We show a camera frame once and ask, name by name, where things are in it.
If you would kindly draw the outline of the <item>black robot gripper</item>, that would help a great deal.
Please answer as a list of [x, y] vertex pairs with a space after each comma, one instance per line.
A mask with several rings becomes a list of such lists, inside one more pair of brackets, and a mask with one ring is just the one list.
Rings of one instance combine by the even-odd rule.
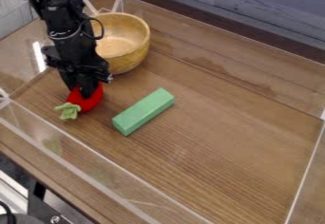
[[84, 99], [93, 94], [98, 81], [107, 83], [112, 78], [109, 65], [97, 55], [94, 47], [93, 40], [76, 35], [64, 40], [53, 40], [52, 46], [40, 49], [46, 65], [58, 70], [66, 88], [72, 90], [78, 84]]

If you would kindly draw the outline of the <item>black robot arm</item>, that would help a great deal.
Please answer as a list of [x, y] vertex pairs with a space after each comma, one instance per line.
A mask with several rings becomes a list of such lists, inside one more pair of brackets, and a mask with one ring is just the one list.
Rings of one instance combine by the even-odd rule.
[[104, 37], [101, 22], [85, 15], [84, 0], [26, 0], [46, 27], [52, 46], [41, 48], [48, 66], [60, 72], [69, 90], [88, 99], [100, 83], [111, 80], [109, 64], [96, 53]]

